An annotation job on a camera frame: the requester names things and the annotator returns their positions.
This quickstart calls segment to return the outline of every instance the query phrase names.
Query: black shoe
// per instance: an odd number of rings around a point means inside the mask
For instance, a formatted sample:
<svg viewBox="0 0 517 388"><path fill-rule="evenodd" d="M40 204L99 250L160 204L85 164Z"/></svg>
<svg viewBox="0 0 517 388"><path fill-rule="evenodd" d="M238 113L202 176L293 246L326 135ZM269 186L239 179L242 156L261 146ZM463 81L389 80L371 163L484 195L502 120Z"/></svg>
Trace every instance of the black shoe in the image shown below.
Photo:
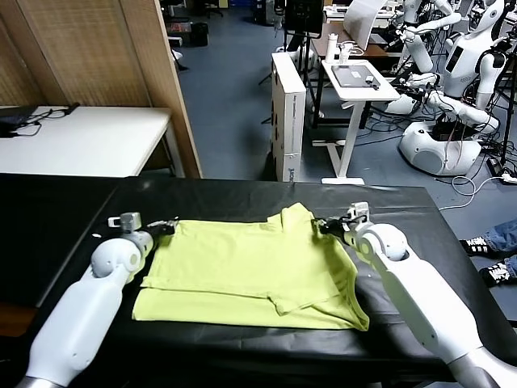
<svg viewBox="0 0 517 388"><path fill-rule="evenodd" d="M510 278L510 273L504 261L493 265L492 267L482 268L479 274L485 281L487 287L494 287L503 283L510 283L513 279Z"/></svg>
<svg viewBox="0 0 517 388"><path fill-rule="evenodd" d="M460 244L469 256L495 256L495 251L490 248L483 237L471 238L470 240L460 240Z"/></svg>

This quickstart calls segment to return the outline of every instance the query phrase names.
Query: wooden partition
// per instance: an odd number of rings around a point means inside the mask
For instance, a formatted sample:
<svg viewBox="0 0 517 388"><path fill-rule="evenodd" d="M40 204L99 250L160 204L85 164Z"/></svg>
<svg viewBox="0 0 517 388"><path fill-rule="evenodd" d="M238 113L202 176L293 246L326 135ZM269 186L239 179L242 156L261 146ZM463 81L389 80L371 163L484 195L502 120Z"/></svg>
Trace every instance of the wooden partition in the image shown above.
<svg viewBox="0 0 517 388"><path fill-rule="evenodd" d="M158 0L0 0L0 105L75 102L169 108L202 177Z"/></svg>

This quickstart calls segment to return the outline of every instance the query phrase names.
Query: white table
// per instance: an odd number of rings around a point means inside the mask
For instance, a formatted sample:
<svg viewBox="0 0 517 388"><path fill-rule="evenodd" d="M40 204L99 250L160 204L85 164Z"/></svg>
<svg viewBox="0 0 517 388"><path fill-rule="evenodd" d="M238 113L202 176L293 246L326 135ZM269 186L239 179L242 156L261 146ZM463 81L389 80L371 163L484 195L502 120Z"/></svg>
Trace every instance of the white table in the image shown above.
<svg viewBox="0 0 517 388"><path fill-rule="evenodd" d="M39 107L36 114L50 108ZM0 138L0 172L122 178L138 175L160 141L176 175L183 175L170 111L160 108L79 107L63 118L41 120L34 137ZM20 129L34 133L37 127Z"/></svg>
<svg viewBox="0 0 517 388"><path fill-rule="evenodd" d="M349 60L347 65L363 65L370 70L370 73L372 73L373 77L375 77L380 84L378 90L375 90L372 87L341 87L332 71L332 66L337 65L337 63L327 63L326 61L322 61L322 65L330 79L330 82L332 82L332 86L338 93L339 98L342 101L347 101L349 103L344 104L343 108L353 108L350 124L348 125L347 130L347 138L345 140L333 142L313 141L313 146L325 146L328 149L330 160L332 161L332 166L334 167L334 172L337 177L324 178L322 179L322 183L364 184L364 181L361 178L348 178L347 171L350 165L355 139L359 132L359 124L366 102L394 101L398 99L400 95L368 61L361 59ZM344 146L341 158L337 151L338 146Z"/></svg>

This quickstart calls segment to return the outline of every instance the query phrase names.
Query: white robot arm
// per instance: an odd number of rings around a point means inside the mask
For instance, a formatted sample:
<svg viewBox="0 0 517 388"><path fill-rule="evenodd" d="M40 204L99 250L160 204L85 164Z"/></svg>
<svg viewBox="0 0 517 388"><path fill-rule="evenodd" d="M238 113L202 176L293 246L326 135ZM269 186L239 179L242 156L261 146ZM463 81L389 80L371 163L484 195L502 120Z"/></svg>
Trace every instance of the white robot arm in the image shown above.
<svg viewBox="0 0 517 388"><path fill-rule="evenodd" d="M485 110L447 97L442 91L429 93L427 104L446 112L453 120L459 117L463 124L472 126L479 133L492 133L499 128L498 119L489 115Z"/></svg>
<svg viewBox="0 0 517 388"><path fill-rule="evenodd" d="M411 73L404 85L412 89L418 89L419 87L425 87L428 84L435 85L438 81L439 75L436 73Z"/></svg>
<svg viewBox="0 0 517 388"><path fill-rule="evenodd" d="M414 336L448 365L464 388L515 387L517 368L483 347L469 308L431 264L417 257L400 230L370 222L368 203L353 204L345 217L317 224L323 234L337 236L380 273L386 293Z"/></svg>
<svg viewBox="0 0 517 388"><path fill-rule="evenodd" d="M404 0L403 9L404 9L404 23L406 24L418 24L418 18L419 14L418 11L420 10L422 3L425 0ZM430 0L429 3L433 5L436 9L440 10L445 17L454 14L454 9L451 6L451 3L448 0Z"/></svg>
<svg viewBox="0 0 517 388"><path fill-rule="evenodd" d="M479 64L479 86L477 87L476 108L486 109L499 75L506 64L506 57L501 53L484 55Z"/></svg>
<svg viewBox="0 0 517 388"><path fill-rule="evenodd" d="M410 10L410 16L408 19L413 18L412 14L414 7L410 6L413 2L414 0L409 1L408 10ZM416 27L409 26L401 34L401 39L405 42L406 47L414 60L414 63L423 73L427 73L432 70L433 62L420 36L430 31L438 30L442 27L450 26L461 21L461 14L454 12L448 0L433 0L432 4L445 15L443 18L432 20Z"/></svg>
<svg viewBox="0 0 517 388"><path fill-rule="evenodd" d="M32 343L26 376L17 388L66 387L88 367L120 307L122 288L153 250L153 238L175 228L175 221L159 221L139 230L139 213L109 221L122 235L101 243L81 280L65 291Z"/></svg>

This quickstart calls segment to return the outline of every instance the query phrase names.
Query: black table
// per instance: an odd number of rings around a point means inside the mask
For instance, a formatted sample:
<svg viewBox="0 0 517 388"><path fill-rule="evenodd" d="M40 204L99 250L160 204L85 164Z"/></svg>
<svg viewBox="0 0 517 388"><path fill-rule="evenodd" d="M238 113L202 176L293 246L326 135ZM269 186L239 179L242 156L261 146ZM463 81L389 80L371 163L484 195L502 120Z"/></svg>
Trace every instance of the black table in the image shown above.
<svg viewBox="0 0 517 388"><path fill-rule="evenodd" d="M118 183L0 174L0 302L41 305Z"/></svg>
<svg viewBox="0 0 517 388"><path fill-rule="evenodd" d="M370 203L373 221L400 228L415 252L435 265L474 313L486 347L517 364L517 337L423 188L129 178L119 184L90 232L102 233L98 226L102 220L127 211L141 212L144 222L174 216L264 221L296 202L317 217L328 217L344 214L351 202L361 200ZM41 306L28 339L70 283L84 273L98 243L90 233L83 239ZM269 382L303 376L304 382L313 380L317 385L397 378L449 380L446 366L413 337L386 296L379 276L349 253L359 269L359 303L371 318L368 332L135 322L131 320L132 306L141 278L149 270L148 259L146 269L125 288L122 306L101 351L78 384L117 386L107 376L125 381L128 374L138 378L178 371L196 376L226 372L253 376L255 381L266 377Z"/></svg>

